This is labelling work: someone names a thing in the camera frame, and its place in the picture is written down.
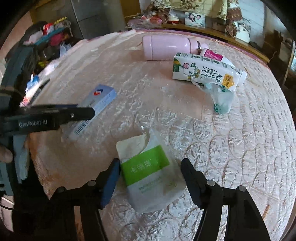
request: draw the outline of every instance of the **pink label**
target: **pink label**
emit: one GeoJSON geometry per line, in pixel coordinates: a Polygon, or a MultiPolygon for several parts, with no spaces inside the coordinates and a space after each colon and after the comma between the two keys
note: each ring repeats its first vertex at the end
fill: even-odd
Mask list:
{"type": "Polygon", "coordinates": [[[204,57],[208,57],[208,58],[212,58],[212,59],[215,59],[215,60],[218,60],[218,61],[222,61],[223,55],[214,53],[212,50],[207,49],[206,52],[205,52],[204,57]]]}

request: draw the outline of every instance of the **blue and white box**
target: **blue and white box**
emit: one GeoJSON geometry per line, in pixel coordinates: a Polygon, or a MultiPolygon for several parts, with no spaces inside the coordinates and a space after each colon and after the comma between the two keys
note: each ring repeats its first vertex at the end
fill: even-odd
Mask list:
{"type": "Polygon", "coordinates": [[[92,107],[95,115],[91,120],[76,121],[70,123],[67,130],[64,131],[64,137],[70,140],[76,140],[85,128],[109,105],[117,96],[115,89],[106,85],[98,85],[89,95],[78,105],[78,107],[92,107]]]}

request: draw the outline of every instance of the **cartoon cow illustration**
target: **cartoon cow illustration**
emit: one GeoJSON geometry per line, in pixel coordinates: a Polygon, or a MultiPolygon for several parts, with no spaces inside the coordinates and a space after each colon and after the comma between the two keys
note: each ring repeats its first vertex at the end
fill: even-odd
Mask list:
{"type": "Polygon", "coordinates": [[[192,63],[191,65],[189,65],[189,63],[184,63],[181,65],[180,62],[174,58],[173,72],[180,72],[180,68],[183,70],[184,74],[187,75],[189,81],[191,81],[192,78],[197,79],[200,74],[200,70],[196,67],[196,63],[192,63]]]}

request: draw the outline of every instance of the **thermos lid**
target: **thermos lid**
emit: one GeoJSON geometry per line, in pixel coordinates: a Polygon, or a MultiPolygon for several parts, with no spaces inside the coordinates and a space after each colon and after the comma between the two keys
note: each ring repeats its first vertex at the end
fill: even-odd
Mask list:
{"type": "Polygon", "coordinates": [[[204,49],[204,48],[209,48],[207,44],[205,43],[200,43],[199,41],[197,41],[194,38],[188,38],[190,45],[191,45],[191,51],[190,53],[192,54],[200,54],[200,52],[204,49]]]}

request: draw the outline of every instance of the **green label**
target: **green label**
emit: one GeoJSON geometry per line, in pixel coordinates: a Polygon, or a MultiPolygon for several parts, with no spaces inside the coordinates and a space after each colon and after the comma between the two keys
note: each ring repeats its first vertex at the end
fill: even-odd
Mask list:
{"type": "Polygon", "coordinates": [[[138,154],[121,164],[126,185],[134,184],[170,164],[161,145],[138,154]]]}
{"type": "Polygon", "coordinates": [[[179,60],[174,58],[173,72],[179,72],[179,66],[181,66],[179,60]]]}

